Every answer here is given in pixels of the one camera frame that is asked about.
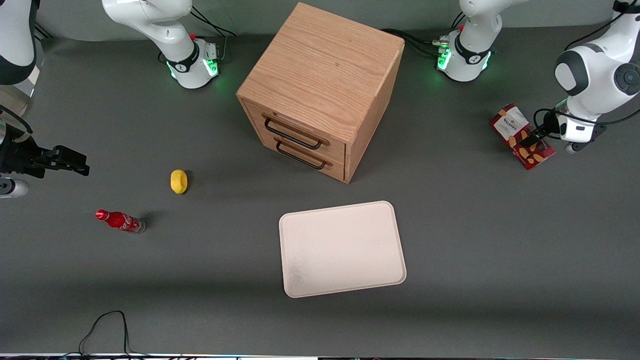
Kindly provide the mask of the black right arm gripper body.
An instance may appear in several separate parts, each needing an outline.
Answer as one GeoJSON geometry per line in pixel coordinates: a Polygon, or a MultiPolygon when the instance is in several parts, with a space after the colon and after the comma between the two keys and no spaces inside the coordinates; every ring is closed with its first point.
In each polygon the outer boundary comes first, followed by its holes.
{"type": "Polygon", "coordinates": [[[43,179],[47,170],[56,167],[43,157],[44,150],[29,137],[26,141],[15,142],[9,134],[3,134],[0,146],[0,173],[25,174],[43,179]]]}

